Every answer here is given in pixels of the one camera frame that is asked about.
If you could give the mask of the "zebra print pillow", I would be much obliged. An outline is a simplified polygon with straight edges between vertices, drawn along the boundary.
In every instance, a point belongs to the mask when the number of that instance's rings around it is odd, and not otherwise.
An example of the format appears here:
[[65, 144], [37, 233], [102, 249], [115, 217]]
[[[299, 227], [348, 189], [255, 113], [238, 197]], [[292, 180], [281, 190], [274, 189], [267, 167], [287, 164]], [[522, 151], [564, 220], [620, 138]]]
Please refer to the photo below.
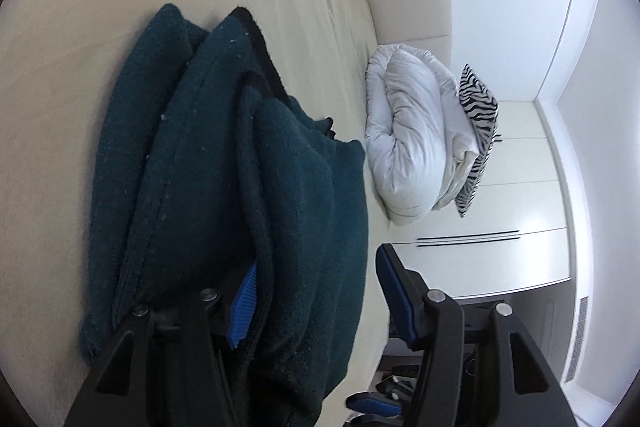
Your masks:
[[475, 134], [478, 155], [454, 202], [460, 218], [469, 212], [497, 136], [499, 104], [495, 95], [465, 64], [460, 76], [459, 101]]

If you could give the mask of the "dark green knit sweater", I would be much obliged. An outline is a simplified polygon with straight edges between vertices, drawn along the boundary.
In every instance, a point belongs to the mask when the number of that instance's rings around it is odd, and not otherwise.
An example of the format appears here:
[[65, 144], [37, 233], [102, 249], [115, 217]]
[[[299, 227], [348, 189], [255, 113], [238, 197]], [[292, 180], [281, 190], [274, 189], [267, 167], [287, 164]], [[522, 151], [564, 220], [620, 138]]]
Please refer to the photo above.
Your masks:
[[137, 306], [256, 268], [224, 369], [237, 426], [312, 426], [347, 373], [368, 257], [364, 152], [283, 87], [246, 9], [215, 29], [175, 5], [120, 72], [96, 152], [82, 353]]

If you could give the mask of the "bed with beige sheet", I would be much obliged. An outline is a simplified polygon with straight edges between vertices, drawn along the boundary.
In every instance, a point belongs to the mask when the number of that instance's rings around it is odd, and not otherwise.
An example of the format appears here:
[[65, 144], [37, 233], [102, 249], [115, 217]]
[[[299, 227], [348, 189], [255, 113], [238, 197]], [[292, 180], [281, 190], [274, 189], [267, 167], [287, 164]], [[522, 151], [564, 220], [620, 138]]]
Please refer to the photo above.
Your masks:
[[165, 4], [206, 29], [250, 10], [311, 117], [361, 139], [376, 46], [367, 0], [4, 0], [1, 7], [1, 369], [40, 426], [63, 424], [87, 369], [87, 236], [96, 144], [115, 80]]

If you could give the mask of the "white wardrobe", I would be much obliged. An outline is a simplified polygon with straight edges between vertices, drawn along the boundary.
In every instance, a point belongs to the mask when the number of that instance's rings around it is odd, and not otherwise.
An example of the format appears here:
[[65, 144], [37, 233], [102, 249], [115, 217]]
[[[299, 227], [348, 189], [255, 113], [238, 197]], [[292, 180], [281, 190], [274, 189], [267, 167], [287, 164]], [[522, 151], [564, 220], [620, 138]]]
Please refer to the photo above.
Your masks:
[[498, 131], [465, 215], [448, 205], [390, 232], [405, 267], [452, 298], [495, 297], [570, 279], [561, 185], [536, 107], [501, 103]]

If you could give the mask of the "white folded duvet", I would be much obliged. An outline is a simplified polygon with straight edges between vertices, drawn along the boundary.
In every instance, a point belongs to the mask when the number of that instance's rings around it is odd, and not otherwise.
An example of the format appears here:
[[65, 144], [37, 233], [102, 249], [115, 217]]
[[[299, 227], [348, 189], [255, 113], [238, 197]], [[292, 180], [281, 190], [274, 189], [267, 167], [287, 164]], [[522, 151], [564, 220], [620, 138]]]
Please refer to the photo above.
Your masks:
[[366, 72], [366, 149], [394, 225], [452, 202], [480, 156], [458, 82], [430, 51], [383, 44]]

